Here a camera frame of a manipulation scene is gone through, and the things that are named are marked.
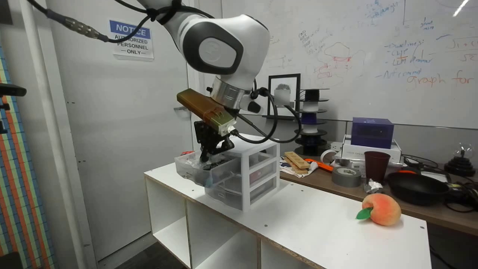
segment frying pan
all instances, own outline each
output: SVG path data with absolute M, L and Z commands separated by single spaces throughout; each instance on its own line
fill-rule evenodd
M 391 173 L 387 181 L 393 195 L 417 205 L 441 202 L 449 190 L 445 183 L 418 174 Z

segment wooden desk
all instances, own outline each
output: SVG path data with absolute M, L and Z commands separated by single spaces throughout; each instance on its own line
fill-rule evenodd
M 312 174 L 298 178 L 293 175 L 281 172 L 281 178 L 287 181 L 302 184 L 321 191 L 327 191 L 336 195 L 347 197 L 356 201 L 362 201 L 367 193 L 363 187 L 345 188 L 332 182 L 331 173 L 317 169 Z M 391 192 L 389 186 L 384 187 L 384 193 L 392 196 L 402 208 L 402 213 L 412 217 L 425 220 L 429 223 L 447 227 L 464 233 L 478 235 L 478 212 L 458 213 L 452 211 L 442 204 L 432 206 L 419 206 L 404 202 L 396 198 Z

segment wooden block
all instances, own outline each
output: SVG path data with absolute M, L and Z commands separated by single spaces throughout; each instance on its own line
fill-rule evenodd
M 292 170 L 298 174 L 298 175 L 304 175 L 304 174 L 307 174 L 308 171 L 307 169 L 300 169 L 297 167 L 297 165 L 295 165 L 295 163 L 293 163 L 288 157 L 285 158 L 285 161 L 291 165 L 292 167 Z
M 297 165 L 298 168 L 300 168 L 300 169 L 309 169 L 310 168 L 310 164 L 308 162 L 304 161 L 304 159 L 300 158 L 300 156 L 297 155 L 295 152 L 293 152 L 293 151 L 285 152 L 284 155 L 286 157 L 288 157 L 292 162 L 294 162 L 295 165 Z

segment duct tape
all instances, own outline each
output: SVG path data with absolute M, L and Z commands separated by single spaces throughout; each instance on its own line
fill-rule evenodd
M 320 161 L 327 165 L 330 165 L 334 161 L 334 156 L 337 155 L 337 151 L 328 149 L 320 156 Z
M 354 188 L 362 183 L 360 171 L 348 167 L 335 167 L 332 170 L 332 181 L 342 187 Z

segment fake peach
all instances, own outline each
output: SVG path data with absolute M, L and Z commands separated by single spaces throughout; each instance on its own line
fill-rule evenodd
M 398 203 L 386 194 L 374 193 L 365 197 L 362 202 L 362 209 L 369 207 L 373 207 L 370 212 L 370 219 L 384 226 L 394 225 L 402 214 Z

